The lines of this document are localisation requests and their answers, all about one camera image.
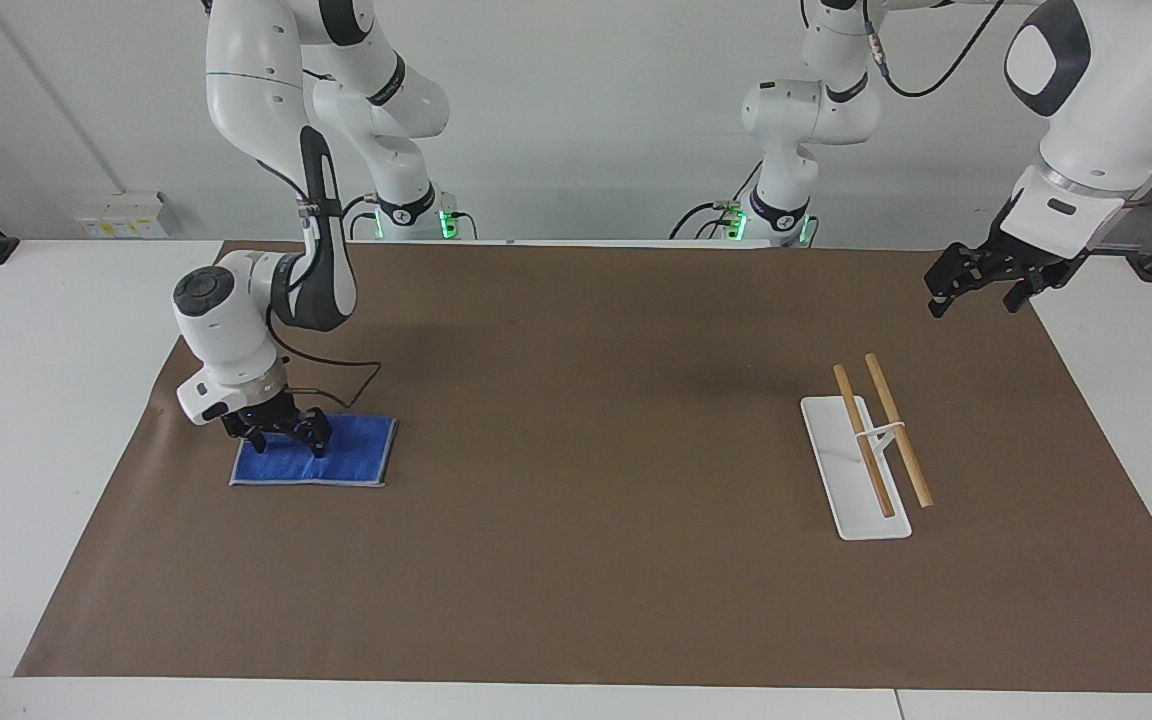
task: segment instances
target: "green led light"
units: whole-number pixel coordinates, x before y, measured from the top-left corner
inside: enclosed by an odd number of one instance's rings
[[[820,218],[808,215],[803,219],[803,228],[799,229],[799,245],[810,247],[814,240],[814,233],[820,228]]]
[[[749,217],[745,215],[744,211],[736,210],[736,219],[728,220],[727,240],[741,240],[745,237],[746,223],[749,223]]]
[[[454,217],[452,213],[447,213],[447,211],[439,210],[438,219],[439,222],[444,223],[444,240],[452,240],[456,237],[457,234],[456,217]]]

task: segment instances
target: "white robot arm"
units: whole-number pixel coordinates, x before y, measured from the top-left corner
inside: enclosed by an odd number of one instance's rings
[[[1014,283],[1013,313],[1064,287],[1152,179],[1152,0],[1049,0],[1011,40],[1006,76],[1051,128],[986,242],[954,243],[929,271],[935,316],[992,282]]]
[[[265,432],[288,434],[321,455],[329,424],[321,411],[302,414],[287,389],[283,362],[266,323],[326,332],[355,309],[356,288],[344,251],[342,205],[328,143],[305,109],[302,45],[324,46],[335,81],[316,90],[317,113],[328,115],[374,174],[381,209],[422,227],[438,200],[420,151],[410,137],[438,135],[447,124],[447,96],[385,40],[371,0],[214,0],[205,3],[207,106],[212,123],[234,146],[279,176],[296,195],[305,251],[230,252],[218,265],[180,279],[175,318],[202,370],[177,388],[196,424],[223,420],[233,437],[264,448]],[[378,147],[392,147],[384,159]],[[426,196],[433,199],[426,204]]]
[[[763,145],[758,182],[741,197],[745,237],[780,243],[799,236],[819,167],[805,145],[858,145],[882,116],[869,82],[873,32],[888,10],[941,5],[937,0],[820,0],[803,44],[803,60],[818,79],[759,83],[745,94],[741,118]],[[963,0],[993,3],[995,0]],[[1011,0],[1038,5],[1041,0]],[[869,15],[870,24],[865,24]]]

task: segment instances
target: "electrical outlet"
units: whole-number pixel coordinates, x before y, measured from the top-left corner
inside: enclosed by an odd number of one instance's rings
[[[177,219],[158,192],[90,197],[74,220],[88,237],[166,238],[179,230]]]

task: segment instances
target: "blue towel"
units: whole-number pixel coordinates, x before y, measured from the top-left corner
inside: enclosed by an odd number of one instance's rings
[[[323,457],[289,437],[268,434],[265,452],[256,452],[250,442],[238,447],[229,484],[382,487],[397,420],[376,415],[328,415],[328,420],[332,439]]]

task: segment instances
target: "brown paper mat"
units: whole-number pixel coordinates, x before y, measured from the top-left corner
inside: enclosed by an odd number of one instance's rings
[[[351,252],[287,334],[384,361],[389,487],[227,487],[179,346],[18,675],[1152,692],[1152,520],[1032,311],[934,323],[924,253]],[[909,541],[838,539],[799,415],[866,351]]]

